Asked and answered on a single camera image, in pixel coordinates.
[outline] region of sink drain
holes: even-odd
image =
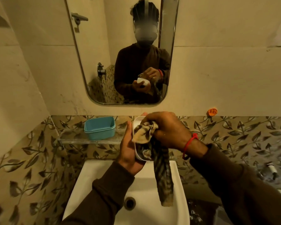
[[[136,202],[133,197],[127,197],[124,201],[124,207],[128,210],[131,211],[132,209],[135,208]]]

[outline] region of right hand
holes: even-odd
[[[151,90],[151,84],[148,83],[145,87],[141,87],[144,84],[144,81],[138,83],[136,80],[133,81],[132,83],[132,88],[136,91],[136,92],[143,92],[143,93],[149,93],[149,91]]]
[[[154,131],[154,137],[168,148],[183,151],[184,146],[191,139],[191,132],[173,112],[148,114],[141,123],[143,124],[147,121],[157,122],[158,129]]]

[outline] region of brown sweatshirt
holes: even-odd
[[[245,165],[233,163],[216,146],[191,165],[208,181],[234,225],[281,225],[281,193],[262,182]],[[61,225],[113,225],[124,197],[134,181],[125,168],[113,162],[93,190]]]
[[[132,88],[132,82],[138,79],[138,75],[149,67],[160,69],[163,72],[163,80],[157,83],[157,88],[162,89],[162,84],[168,84],[170,70],[170,55],[165,49],[154,45],[141,48],[137,43],[119,51],[114,69],[114,87],[116,91],[127,100],[139,101],[139,103],[156,103],[152,95],[137,93]]]

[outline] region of red thread bracelet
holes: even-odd
[[[160,69],[158,71],[160,72],[161,78],[163,78],[163,72]]]
[[[198,139],[198,134],[194,133],[191,137],[191,139],[189,139],[189,141],[186,143],[186,145],[183,148],[183,155],[182,155],[182,159],[185,159],[185,152],[187,150],[187,147],[189,146],[189,144],[193,141],[193,139]]]

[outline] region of sleeve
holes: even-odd
[[[171,68],[171,56],[165,49],[160,50],[159,69],[163,72],[163,83],[169,84],[169,73]]]
[[[132,174],[113,162],[103,177],[93,182],[93,190],[78,208],[60,225],[113,225],[133,181]]]
[[[114,68],[114,87],[118,93],[123,96],[131,96],[135,93],[132,88],[132,84],[125,82],[127,75],[127,63],[126,54],[123,50],[120,50],[116,58],[116,64]]]
[[[234,224],[281,225],[281,193],[261,181],[249,166],[232,162],[214,145],[191,165],[218,195]]]

